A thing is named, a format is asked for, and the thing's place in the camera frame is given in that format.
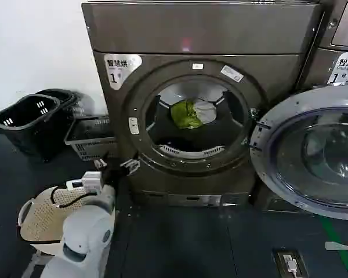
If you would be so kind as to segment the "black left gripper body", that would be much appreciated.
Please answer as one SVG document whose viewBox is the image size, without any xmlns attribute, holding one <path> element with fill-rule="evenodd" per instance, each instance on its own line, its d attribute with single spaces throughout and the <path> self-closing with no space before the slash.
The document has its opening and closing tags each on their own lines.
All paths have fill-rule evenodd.
<svg viewBox="0 0 348 278">
<path fill-rule="evenodd" d="M 125 166 L 106 166 L 101 171 L 103 185 L 114 186 L 119 181 L 129 175 L 129 170 Z"/>
</svg>

